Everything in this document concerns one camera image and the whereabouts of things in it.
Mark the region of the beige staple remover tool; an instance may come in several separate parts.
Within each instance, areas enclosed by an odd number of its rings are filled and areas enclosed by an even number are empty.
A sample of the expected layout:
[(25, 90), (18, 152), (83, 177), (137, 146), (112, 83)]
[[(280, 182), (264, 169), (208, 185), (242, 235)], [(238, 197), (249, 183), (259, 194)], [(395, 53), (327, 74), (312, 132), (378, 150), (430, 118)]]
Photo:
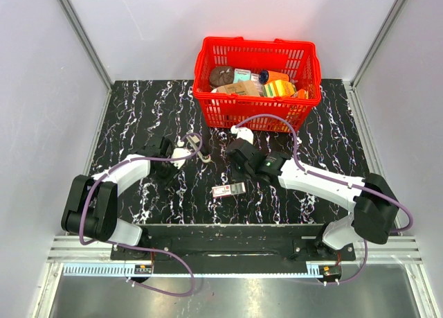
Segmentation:
[(186, 140), (192, 148), (197, 151), (197, 156), (203, 163), (207, 164), (211, 162), (211, 149), (202, 135), (190, 132), (187, 134)]

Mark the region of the small staples box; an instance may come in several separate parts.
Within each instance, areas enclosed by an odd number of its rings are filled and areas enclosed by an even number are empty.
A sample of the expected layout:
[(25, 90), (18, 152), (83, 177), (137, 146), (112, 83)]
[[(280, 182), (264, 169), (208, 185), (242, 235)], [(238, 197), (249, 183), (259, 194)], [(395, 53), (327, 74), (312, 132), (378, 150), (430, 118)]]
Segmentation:
[(244, 182), (212, 187), (213, 197), (228, 197), (246, 192)]

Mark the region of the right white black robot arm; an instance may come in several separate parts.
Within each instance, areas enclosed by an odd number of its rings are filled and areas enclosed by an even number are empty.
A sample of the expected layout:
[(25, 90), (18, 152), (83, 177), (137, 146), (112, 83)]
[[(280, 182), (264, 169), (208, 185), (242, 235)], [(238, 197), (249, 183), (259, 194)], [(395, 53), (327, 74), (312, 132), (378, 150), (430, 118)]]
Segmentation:
[(394, 228), (398, 207), (385, 179), (377, 174), (367, 178), (334, 174), (306, 164), (297, 164), (281, 152), (264, 154), (244, 139), (227, 147), (233, 168), (261, 185), (302, 191), (332, 202), (348, 215), (323, 226), (315, 242), (318, 257), (329, 260), (340, 249), (358, 240), (383, 245)]

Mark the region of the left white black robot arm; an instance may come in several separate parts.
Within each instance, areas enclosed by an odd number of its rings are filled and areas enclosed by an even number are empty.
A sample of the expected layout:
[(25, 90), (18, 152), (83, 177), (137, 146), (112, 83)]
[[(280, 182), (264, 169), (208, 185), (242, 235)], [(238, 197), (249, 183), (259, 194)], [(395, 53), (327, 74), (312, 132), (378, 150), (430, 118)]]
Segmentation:
[(112, 173), (105, 170), (92, 177), (78, 175), (71, 184), (61, 220), (62, 229), (79, 234), (85, 203), (95, 202), (88, 208), (83, 236), (124, 244), (129, 255), (143, 259), (149, 254), (150, 243), (142, 238), (143, 230), (139, 226), (118, 218), (118, 197), (145, 177), (153, 176), (169, 184), (178, 175), (184, 157), (189, 155), (189, 150), (176, 148), (169, 139), (162, 137), (128, 154)]

